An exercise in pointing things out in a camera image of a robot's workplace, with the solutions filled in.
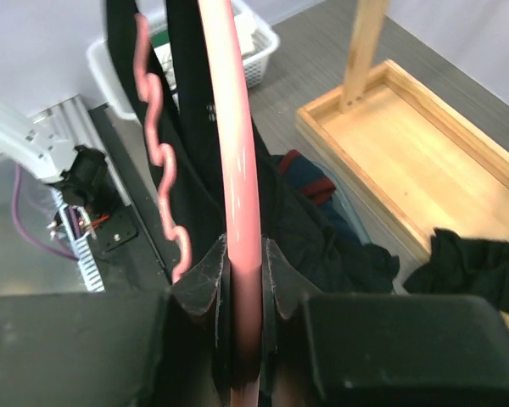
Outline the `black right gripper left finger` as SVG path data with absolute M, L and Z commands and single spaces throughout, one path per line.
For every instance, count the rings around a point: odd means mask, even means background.
M 226 241 L 165 290 L 0 298 L 0 406 L 223 406 Z

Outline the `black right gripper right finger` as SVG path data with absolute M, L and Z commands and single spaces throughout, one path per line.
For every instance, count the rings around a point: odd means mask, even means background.
M 481 298 L 323 293 L 262 243 L 271 406 L 509 406 L 509 329 Z

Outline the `black tank top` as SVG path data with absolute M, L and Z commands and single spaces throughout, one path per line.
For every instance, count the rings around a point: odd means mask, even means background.
M 158 135 L 176 155 L 171 210 L 187 229 L 193 261 L 199 262 L 226 229 L 214 95 L 198 4 L 169 1 L 166 11 L 178 99 L 163 82 Z M 260 136 L 254 137 L 254 147 L 261 231 L 289 264 L 325 292 L 390 293 L 398 258 L 377 245 L 339 236 L 326 216 L 287 183 Z
M 509 314 L 509 242 L 436 229 L 431 254 L 403 283 L 408 293 L 467 294 Z

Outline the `navy maroon-trim tank top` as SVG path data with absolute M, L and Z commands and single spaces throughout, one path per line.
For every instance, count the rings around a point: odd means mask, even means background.
M 334 210 L 332 197 L 336 190 L 333 182 L 297 150 L 273 155 L 277 168 L 287 183 L 306 196 L 329 220 L 339 236 L 351 242 L 363 244 L 344 219 Z

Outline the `pink hanger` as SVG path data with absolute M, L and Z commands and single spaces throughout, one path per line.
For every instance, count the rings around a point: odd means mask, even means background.
M 232 278 L 232 354 L 236 367 L 231 404 L 256 406 L 260 389 L 263 295 L 253 128 L 232 6 L 228 1 L 201 1 L 199 12 L 215 98 Z M 158 205 L 165 238 L 176 242 L 180 249 L 180 260 L 172 271 L 172 281 L 178 282 L 192 264 L 193 251 L 187 230 L 176 225 L 171 213 L 169 192 L 177 176 L 176 157 L 171 145 L 158 140 L 157 121 L 163 107 L 163 92 L 159 77 L 148 72 L 152 48 L 148 22 L 142 14 L 136 14 L 135 19 L 133 74 L 138 96 L 148 105 L 144 131 L 149 158 L 164 170 L 158 187 Z

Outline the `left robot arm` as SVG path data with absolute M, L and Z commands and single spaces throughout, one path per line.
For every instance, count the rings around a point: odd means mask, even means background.
M 96 215 L 115 206 L 116 190 L 102 151 L 61 138 L 1 101 L 0 152 L 60 191 L 69 205 Z

